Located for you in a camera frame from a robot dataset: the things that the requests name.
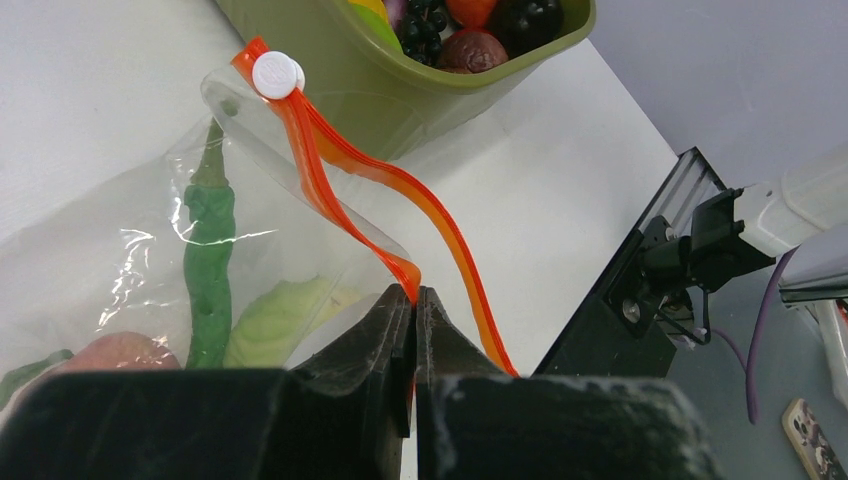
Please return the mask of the pink toy peach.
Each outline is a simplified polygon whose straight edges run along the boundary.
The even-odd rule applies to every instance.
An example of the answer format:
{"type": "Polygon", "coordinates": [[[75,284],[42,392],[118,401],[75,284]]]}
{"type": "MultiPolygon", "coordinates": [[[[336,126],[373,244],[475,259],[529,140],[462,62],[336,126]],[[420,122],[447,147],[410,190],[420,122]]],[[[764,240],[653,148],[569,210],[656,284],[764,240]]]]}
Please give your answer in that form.
{"type": "Polygon", "coordinates": [[[180,368],[176,356],[161,342],[136,332],[118,332],[91,342],[56,371],[180,368]]]}

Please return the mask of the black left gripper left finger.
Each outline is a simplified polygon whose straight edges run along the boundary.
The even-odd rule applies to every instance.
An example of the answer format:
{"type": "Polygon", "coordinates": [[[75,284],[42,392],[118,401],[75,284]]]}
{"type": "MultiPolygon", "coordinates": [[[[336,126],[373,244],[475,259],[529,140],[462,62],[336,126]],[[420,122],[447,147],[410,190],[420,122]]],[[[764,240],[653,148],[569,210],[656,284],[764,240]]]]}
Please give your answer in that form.
{"type": "Polygon", "coordinates": [[[66,373],[1,432],[5,479],[396,479],[414,306],[392,285],[291,370],[66,373]]]}

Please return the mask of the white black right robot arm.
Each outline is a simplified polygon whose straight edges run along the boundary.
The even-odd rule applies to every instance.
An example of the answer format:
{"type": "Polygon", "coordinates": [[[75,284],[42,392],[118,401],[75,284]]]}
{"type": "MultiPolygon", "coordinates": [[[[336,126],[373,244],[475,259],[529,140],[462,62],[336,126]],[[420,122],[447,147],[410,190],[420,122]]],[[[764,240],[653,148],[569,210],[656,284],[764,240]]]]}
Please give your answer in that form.
{"type": "Polygon", "coordinates": [[[698,205],[689,235],[647,248],[640,267],[659,294],[697,286],[705,295],[771,266],[743,366],[751,423],[759,416],[755,370],[764,320],[798,248],[847,223],[847,147],[840,145],[773,180],[725,189],[698,205]]]}

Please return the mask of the green toy cabbage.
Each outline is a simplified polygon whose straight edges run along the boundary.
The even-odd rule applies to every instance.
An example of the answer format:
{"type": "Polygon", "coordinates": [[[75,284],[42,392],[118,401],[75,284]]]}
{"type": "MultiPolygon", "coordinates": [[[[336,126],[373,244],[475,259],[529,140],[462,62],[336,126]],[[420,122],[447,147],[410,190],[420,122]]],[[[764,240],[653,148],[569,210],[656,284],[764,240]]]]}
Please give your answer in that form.
{"type": "Polygon", "coordinates": [[[355,289],[323,276],[305,282],[282,280],[242,312],[223,366],[281,367],[303,338],[362,298],[355,289]]]}

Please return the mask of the green toy chili pepper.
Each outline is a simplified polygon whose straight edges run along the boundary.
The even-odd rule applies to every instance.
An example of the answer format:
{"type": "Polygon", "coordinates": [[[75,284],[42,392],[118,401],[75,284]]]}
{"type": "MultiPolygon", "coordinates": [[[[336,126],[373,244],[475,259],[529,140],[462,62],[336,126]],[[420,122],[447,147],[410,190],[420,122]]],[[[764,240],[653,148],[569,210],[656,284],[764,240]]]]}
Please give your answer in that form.
{"type": "Polygon", "coordinates": [[[183,256],[192,328],[188,369],[221,367],[232,328],[228,268],[235,193],[225,173],[223,140],[222,128],[211,120],[200,163],[183,194],[191,223],[183,256]]]}

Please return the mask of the clear zip bag orange zipper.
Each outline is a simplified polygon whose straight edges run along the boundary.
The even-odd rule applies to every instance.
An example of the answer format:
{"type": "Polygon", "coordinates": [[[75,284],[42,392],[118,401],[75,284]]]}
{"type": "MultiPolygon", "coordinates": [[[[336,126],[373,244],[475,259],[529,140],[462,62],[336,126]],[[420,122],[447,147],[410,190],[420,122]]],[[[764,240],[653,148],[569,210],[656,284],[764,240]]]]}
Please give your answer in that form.
{"type": "Polygon", "coordinates": [[[223,130],[236,233],[228,275],[232,328],[280,281],[327,277],[363,295],[310,335],[343,323],[383,288],[416,300],[421,273],[406,251],[346,205],[334,173],[399,193],[432,223],[456,263],[483,349],[514,367],[471,251],[442,202],[401,168],[351,145],[306,98],[300,65],[261,39],[210,73],[207,115],[160,157],[119,174],[1,245],[1,402],[8,405],[98,338],[136,332],[185,370],[191,311],[183,256],[191,231],[183,194],[211,120],[223,130]]]}

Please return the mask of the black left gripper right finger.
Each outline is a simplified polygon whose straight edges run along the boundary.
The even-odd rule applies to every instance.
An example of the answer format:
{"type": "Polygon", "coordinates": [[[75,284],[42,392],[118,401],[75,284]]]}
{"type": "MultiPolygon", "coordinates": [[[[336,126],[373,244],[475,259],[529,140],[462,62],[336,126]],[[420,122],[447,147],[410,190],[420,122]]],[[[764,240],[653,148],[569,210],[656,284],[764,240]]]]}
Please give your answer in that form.
{"type": "Polygon", "coordinates": [[[417,473],[422,479],[720,479],[706,428],[651,378],[513,377],[419,293],[417,473]]]}

